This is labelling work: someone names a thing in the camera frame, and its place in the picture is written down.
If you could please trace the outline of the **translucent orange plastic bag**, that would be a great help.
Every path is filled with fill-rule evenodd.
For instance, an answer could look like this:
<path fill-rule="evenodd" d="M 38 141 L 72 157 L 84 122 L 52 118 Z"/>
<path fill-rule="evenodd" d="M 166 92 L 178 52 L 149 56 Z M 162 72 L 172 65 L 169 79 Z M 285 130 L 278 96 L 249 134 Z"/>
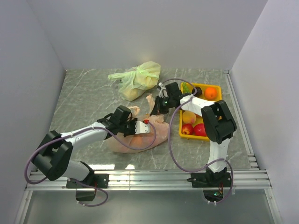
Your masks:
<path fill-rule="evenodd" d="M 141 114 L 141 109 L 138 106 L 130 106 L 133 117 L 139 121 L 149 120 L 156 129 L 156 132 L 151 128 L 149 133 L 130 135 L 124 137 L 122 133 L 118 133 L 117 137 L 120 141 L 111 137 L 105 141 L 107 148 L 115 153 L 135 154 L 156 147 L 168 139 L 169 124 L 165 122 L 164 115 L 150 115 L 149 113 Z"/>

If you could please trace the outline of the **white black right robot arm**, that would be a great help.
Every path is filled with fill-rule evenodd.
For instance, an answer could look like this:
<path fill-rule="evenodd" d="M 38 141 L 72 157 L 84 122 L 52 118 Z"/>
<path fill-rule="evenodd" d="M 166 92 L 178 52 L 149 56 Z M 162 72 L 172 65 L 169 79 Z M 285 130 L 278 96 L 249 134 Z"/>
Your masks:
<path fill-rule="evenodd" d="M 203 119 L 206 135 L 210 140 L 210 155 L 208 163 L 199 169 L 190 170 L 194 174 L 199 172 L 201 178 L 195 178 L 201 187 L 218 187 L 233 184 L 234 173 L 228 172 L 232 166 L 227 161 L 228 145 L 237 129 L 236 122 L 224 100 L 211 101 L 199 98 L 196 86 L 190 84 L 191 92 L 182 92 L 177 79 L 173 83 L 159 83 L 159 95 L 155 98 L 152 115 L 167 114 L 169 109 L 193 112 Z"/>

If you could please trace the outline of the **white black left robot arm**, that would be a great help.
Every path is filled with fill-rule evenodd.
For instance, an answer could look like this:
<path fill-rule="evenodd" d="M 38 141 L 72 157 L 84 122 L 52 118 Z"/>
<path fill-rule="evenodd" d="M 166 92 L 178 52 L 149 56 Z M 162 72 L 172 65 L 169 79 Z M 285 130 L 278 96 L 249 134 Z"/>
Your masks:
<path fill-rule="evenodd" d="M 47 133 L 38 149 L 29 158 L 28 163 L 34 164 L 50 181 L 67 177 L 70 181 L 88 188 L 96 185 L 95 173 L 86 163 L 71 160 L 75 149 L 111 137 L 120 142 L 120 138 L 117 137 L 118 133 L 127 137 L 150 133 L 154 130 L 154 126 L 148 120 L 138 121 L 133 117 L 130 109 L 120 105 L 113 113 L 87 127 L 68 133 L 56 131 Z"/>

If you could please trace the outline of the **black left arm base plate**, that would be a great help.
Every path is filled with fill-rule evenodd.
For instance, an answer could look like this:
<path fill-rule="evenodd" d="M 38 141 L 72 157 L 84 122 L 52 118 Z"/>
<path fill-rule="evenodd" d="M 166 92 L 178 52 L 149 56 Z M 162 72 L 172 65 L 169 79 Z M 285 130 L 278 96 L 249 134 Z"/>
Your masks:
<path fill-rule="evenodd" d="M 84 180 L 80 181 L 85 185 L 88 185 L 88 188 L 97 187 L 101 189 L 106 189 L 108 187 L 109 182 L 109 174 L 92 174 L 86 177 Z M 75 180 L 71 179 L 67 181 L 66 184 L 67 189 L 82 189 L 86 188 L 86 186 L 82 186 Z"/>

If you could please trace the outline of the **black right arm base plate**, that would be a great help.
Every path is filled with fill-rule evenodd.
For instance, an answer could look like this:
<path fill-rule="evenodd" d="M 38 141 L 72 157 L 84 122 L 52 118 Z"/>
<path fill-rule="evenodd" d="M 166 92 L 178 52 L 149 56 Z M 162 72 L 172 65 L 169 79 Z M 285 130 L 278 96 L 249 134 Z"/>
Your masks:
<path fill-rule="evenodd" d="M 192 184 L 193 188 L 230 187 L 232 177 L 230 173 L 191 173 L 191 177 L 188 178 L 187 181 Z"/>

